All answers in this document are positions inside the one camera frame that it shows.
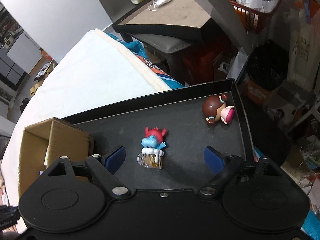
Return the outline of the blue creature beer mug figurine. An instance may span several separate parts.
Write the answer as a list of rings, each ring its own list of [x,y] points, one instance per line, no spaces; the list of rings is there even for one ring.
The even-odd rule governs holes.
[[[145,137],[141,141],[143,148],[137,156],[137,162],[140,166],[162,169],[163,149],[167,146],[165,142],[166,135],[167,130],[165,128],[145,128]]]

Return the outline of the brown haired girl figurine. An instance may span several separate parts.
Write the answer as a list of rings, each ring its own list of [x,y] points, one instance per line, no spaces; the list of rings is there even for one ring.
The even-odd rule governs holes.
[[[222,121],[225,125],[232,122],[235,115],[235,107],[227,106],[228,96],[226,94],[211,95],[202,105],[202,113],[208,126]]]

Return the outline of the brown cardboard box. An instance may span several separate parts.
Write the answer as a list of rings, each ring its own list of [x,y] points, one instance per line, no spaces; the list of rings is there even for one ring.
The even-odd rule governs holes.
[[[18,167],[18,196],[56,159],[83,161],[93,154],[94,139],[72,124],[50,118],[24,128]]]

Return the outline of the black tray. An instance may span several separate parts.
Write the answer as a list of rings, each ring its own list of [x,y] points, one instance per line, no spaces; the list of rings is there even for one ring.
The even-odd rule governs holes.
[[[208,126],[202,105],[208,96],[226,94],[235,107],[230,124]],[[224,155],[253,160],[253,143],[246,113],[232,79],[203,83],[134,98],[66,117],[94,139],[94,152],[105,154],[124,146],[126,158],[116,178],[131,190],[198,189],[213,178],[204,162],[212,146]],[[167,130],[162,169],[137,163],[146,128]]]

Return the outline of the open cardboard box on floor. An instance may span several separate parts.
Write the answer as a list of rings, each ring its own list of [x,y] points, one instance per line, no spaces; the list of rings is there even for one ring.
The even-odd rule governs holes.
[[[34,81],[37,80],[42,80],[46,77],[47,74],[50,74],[53,69],[57,66],[57,63],[55,60],[51,60],[50,62],[46,63],[41,70],[39,71],[39,73],[36,75]]]

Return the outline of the grey chair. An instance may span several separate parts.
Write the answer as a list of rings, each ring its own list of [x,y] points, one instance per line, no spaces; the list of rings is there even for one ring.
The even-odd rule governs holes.
[[[155,35],[155,34],[130,34],[133,38],[139,40],[147,46],[151,46],[160,52],[166,54],[173,54],[191,46],[190,43],[185,42],[176,37]]]

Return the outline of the black framed board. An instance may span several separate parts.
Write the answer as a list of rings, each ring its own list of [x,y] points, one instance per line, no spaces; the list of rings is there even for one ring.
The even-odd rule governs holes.
[[[210,15],[195,0],[172,0],[156,11],[152,10],[152,0],[147,0],[117,20],[113,28],[119,33],[196,40],[212,23]]]

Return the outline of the red plastic basket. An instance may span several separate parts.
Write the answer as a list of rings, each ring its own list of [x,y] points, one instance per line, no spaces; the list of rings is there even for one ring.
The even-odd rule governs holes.
[[[230,0],[246,31],[262,32],[282,0]]]

